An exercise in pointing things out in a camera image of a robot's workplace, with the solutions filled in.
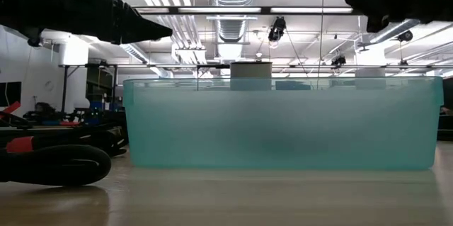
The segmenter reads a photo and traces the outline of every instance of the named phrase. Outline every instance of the ceiling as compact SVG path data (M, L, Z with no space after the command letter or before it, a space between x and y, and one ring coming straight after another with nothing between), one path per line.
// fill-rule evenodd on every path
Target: ceiling
M132 6L146 6L145 0L123 0ZM210 6L210 0L191 0L195 6ZM344 0L254 0L254 6L347 6ZM275 16L256 16L257 19L248 22L245 45L241 57L255 59L256 53L262 53L262 58L270 59L275 64L297 64L299 59L304 64L318 64L319 59L330 63L335 55L329 52L342 44L345 39L359 38L365 34L367 23L366 17L357 16L285 16L287 33L282 37L279 45L271 49L267 34L269 26L272 25ZM145 16L152 21L156 17ZM206 59L218 59L216 46L216 33L213 21L206 19L206 16L195 16L197 31L200 34L202 44L206 48ZM434 47L449 42L453 30L449 23L434 22L429 25L419 25L411 29L414 39L408 43L398 41L386 41L379 45L380 49L371 46L373 50L384 50L386 63L396 64L401 58L426 52ZM92 40L90 42L90 57L103 58L112 64L138 64L138 61L131 58L119 46ZM144 41L137 43L149 59L154 63L174 64L171 56L172 41L170 38L163 38L160 41ZM433 54L426 58L420 58L417 64L430 64L434 61L449 59L453 50ZM346 56L348 64L354 64L357 50L353 43L341 47L341 53ZM127 74L146 74L147 69L122 70Z

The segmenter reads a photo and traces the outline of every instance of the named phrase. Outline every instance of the cable wire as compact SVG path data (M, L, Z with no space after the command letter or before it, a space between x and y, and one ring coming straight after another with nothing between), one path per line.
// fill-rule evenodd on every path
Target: cable wire
M324 0L321 0L321 40L319 45L318 80L316 81L316 89L319 88L319 74L321 71L321 60L323 57L323 29L324 29Z
M9 99L8 99L8 82L6 82L6 84L5 84L5 98L6 98L6 105L8 105L8 107L9 107L10 104L9 104Z
M28 77L28 69L30 68L30 60L31 60L31 52L32 52L32 47L30 46L30 53L28 53L28 62L27 62L27 68L25 69L25 76L23 78L23 85L27 83L27 77Z
M292 42L291 35L289 35L288 29L286 28L285 30L286 30L286 33L288 34L289 41L291 42L291 46L292 46L292 49L294 50L294 53L296 54L297 60L299 60L299 65L302 66L302 69L304 70L304 74L306 75L306 77L309 77L309 75L305 71L305 67L302 64L302 61L300 60L299 54L297 53L297 50L296 50L296 47L294 46L294 43Z
M399 41L399 53L400 53L400 56L401 56L401 61L403 61L403 48L401 46L401 41Z

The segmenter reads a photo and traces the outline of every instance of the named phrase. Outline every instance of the white wall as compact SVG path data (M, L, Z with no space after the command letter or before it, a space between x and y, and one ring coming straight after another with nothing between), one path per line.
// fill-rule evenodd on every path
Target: white wall
M21 108L16 115L34 109L34 96L37 102L60 109L63 69L58 64L58 53L51 56L51 50L31 48L25 39L7 33L0 26L0 82L22 82Z

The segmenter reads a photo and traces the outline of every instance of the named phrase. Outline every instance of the translucent plastic bin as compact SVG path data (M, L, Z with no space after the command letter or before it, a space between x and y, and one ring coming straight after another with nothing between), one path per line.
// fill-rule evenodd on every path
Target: translucent plastic bin
M230 82L125 81L133 164L428 169L434 162L441 78L272 79L267 91L232 91Z

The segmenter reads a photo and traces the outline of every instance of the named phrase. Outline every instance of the black hose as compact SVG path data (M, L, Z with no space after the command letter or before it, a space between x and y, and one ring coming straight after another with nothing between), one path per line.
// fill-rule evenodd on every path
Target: black hose
M33 152L0 154L0 181L80 186L103 179L110 157L88 145L58 145Z
M23 132L18 132L17 135L14 135L13 137L8 135L2 137L0 132L0 148L5 148L8 143L15 142L15 137L32 136L33 138L30 139L30 151L46 147L53 147L56 145L90 145L97 147L109 154L111 157L114 157L126 153L126 149L121 148L129 143L129 140L127 139L127 127L124 118L112 118L97 125L76 126L65 131L61 130L46 132L42 134L31 134L33 132L33 129L31 129L32 125L26 119L1 111L0 115L13 121L12 123L9 123L10 126L24 129ZM8 124L5 120L2 119L0 119L0 123ZM122 133L119 136L114 135L110 132L111 129L116 127L121 127Z

